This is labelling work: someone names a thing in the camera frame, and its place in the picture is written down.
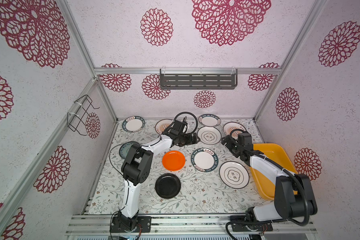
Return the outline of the white flower outline plate back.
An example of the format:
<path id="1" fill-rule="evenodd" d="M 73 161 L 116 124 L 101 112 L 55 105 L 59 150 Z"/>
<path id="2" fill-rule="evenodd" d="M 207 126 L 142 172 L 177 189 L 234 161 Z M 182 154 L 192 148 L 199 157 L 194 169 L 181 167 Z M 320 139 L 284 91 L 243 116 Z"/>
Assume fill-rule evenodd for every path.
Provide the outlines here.
<path id="1" fill-rule="evenodd" d="M 197 133 L 202 143 L 207 145 L 215 145 L 221 141 L 222 134 L 214 127 L 202 127 Z"/>

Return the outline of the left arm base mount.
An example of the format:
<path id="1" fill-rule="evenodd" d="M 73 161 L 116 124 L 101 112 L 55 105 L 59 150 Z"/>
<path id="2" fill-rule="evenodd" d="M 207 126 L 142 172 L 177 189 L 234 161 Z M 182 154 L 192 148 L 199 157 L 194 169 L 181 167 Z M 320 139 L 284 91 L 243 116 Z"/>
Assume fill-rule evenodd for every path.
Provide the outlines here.
<path id="1" fill-rule="evenodd" d="M 110 233 L 149 233 L 151 231 L 151 225 L 151 216 L 135 216 L 130 219 L 123 215 L 120 215 L 112 218 L 110 225 Z"/>

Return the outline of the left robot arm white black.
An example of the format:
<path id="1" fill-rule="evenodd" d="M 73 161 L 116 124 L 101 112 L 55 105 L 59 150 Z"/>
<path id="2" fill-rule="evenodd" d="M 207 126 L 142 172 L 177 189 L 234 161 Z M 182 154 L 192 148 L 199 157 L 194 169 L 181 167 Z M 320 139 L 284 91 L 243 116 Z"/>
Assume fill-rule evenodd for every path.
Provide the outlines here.
<path id="1" fill-rule="evenodd" d="M 152 161 L 155 156 L 169 150 L 173 146 L 189 146 L 200 141 L 196 134 L 198 123 L 196 123 L 195 128 L 191 132 L 186 133 L 184 128 L 188 126 L 187 118 L 184 118 L 182 121 L 177 120 L 181 115 L 190 115 L 195 121 L 198 120 L 190 112 L 181 112 L 174 117 L 171 124 L 165 128 L 156 140 L 142 145 L 133 144 L 130 147 L 119 171 L 125 181 L 125 196 L 118 215 L 126 217 L 128 220 L 138 215 L 141 186 L 150 174 Z"/>

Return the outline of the white flower outline plate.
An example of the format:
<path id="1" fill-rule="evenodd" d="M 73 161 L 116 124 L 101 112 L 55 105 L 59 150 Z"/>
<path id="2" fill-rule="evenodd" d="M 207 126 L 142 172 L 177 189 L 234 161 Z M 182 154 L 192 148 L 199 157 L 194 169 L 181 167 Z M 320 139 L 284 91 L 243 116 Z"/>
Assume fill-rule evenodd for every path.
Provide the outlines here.
<path id="1" fill-rule="evenodd" d="M 233 189 L 243 189 L 250 180 L 247 169 L 234 161 L 223 163 L 219 169 L 219 175 L 223 183 Z"/>
<path id="2" fill-rule="evenodd" d="M 214 127 L 202 127 L 197 133 L 202 143 L 207 145 L 215 145 L 221 141 L 222 134 Z"/>

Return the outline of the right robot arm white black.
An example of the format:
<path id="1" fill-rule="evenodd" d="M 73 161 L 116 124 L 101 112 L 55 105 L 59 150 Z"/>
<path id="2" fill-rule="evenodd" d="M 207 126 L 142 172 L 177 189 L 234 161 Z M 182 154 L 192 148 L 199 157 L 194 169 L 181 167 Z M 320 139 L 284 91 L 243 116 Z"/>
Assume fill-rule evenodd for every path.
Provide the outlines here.
<path id="1" fill-rule="evenodd" d="M 268 158 L 263 152 L 254 150 L 252 136 L 240 129 L 235 139 L 229 134 L 221 139 L 235 158 L 239 158 L 247 166 L 259 171 L 275 185 L 275 196 L 272 203 L 249 208 L 246 217 L 238 224 L 268 224 L 276 222 L 292 222 L 298 226 L 306 226 L 310 216 L 318 212 L 316 198 L 311 180 L 305 174 L 296 174 Z"/>

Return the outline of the green rim white plate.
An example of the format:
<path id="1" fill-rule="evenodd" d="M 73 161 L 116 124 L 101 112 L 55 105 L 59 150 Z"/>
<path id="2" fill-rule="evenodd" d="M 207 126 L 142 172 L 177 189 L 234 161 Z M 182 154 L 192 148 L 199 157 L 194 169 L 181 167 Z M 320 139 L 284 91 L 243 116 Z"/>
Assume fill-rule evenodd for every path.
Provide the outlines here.
<path id="1" fill-rule="evenodd" d="M 191 163 L 196 170 L 208 173 L 217 168 L 219 158 L 214 151 L 208 148 L 199 148 L 192 153 Z"/>

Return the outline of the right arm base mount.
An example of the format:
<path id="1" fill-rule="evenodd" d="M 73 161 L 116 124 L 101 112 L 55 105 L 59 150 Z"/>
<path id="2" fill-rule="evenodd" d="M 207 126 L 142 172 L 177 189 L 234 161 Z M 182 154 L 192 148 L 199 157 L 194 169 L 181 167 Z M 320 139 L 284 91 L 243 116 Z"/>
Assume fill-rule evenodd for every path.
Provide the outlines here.
<path id="1" fill-rule="evenodd" d="M 233 223 L 232 229 L 234 232 L 271 232 L 273 231 L 273 226 L 271 223 L 259 224 L 258 222 L 252 222 L 247 220 L 246 216 L 230 216 L 231 222 L 241 222 Z"/>

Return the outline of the white flower outline plate front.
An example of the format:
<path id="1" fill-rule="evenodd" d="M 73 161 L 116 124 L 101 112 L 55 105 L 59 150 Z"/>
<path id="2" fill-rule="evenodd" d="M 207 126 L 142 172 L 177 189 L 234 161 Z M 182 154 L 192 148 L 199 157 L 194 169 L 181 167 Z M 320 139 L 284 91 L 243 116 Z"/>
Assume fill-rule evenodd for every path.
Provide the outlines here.
<path id="1" fill-rule="evenodd" d="M 223 163 L 219 169 L 219 175 L 223 183 L 233 189 L 243 189 L 250 180 L 247 169 L 234 161 Z"/>

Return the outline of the yellow plastic bin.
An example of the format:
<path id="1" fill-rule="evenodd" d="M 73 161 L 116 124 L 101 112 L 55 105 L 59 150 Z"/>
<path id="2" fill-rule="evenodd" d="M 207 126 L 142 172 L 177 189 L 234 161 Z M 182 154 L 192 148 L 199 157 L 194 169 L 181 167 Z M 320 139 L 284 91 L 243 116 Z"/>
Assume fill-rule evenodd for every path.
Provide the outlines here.
<path id="1" fill-rule="evenodd" d="M 278 176 L 284 176 L 282 169 L 297 173 L 292 161 L 285 150 L 277 144 L 254 144 L 254 150 L 261 151 L 263 155 L 281 166 L 271 164 L 257 156 L 251 158 L 251 172 L 260 196 L 265 200 L 275 197 L 275 183 Z"/>

